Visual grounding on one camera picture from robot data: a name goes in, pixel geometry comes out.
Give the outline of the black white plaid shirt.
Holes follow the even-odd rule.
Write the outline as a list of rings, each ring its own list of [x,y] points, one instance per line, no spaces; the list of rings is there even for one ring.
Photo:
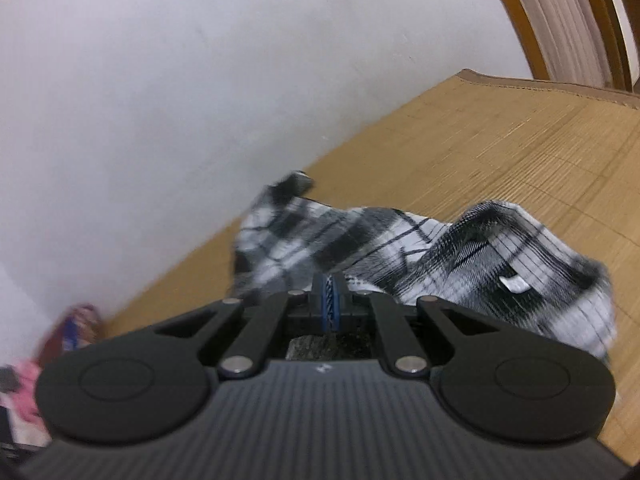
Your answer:
[[[301,171],[268,185],[233,242],[231,290],[257,302],[339,273],[401,304],[433,295],[608,356],[616,336],[608,270],[521,206],[490,200],[446,223],[393,208],[340,209],[308,197]]]

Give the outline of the maroon blue printed garment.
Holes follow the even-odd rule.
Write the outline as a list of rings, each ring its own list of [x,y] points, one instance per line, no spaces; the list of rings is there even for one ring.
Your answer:
[[[45,367],[66,352],[96,344],[103,338],[103,321],[91,304],[69,308],[55,326],[44,336],[35,361]]]

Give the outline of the wooden chair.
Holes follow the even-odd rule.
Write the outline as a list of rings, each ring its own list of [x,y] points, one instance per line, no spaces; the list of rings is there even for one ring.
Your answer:
[[[501,0],[536,79],[639,90],[639,0]]]

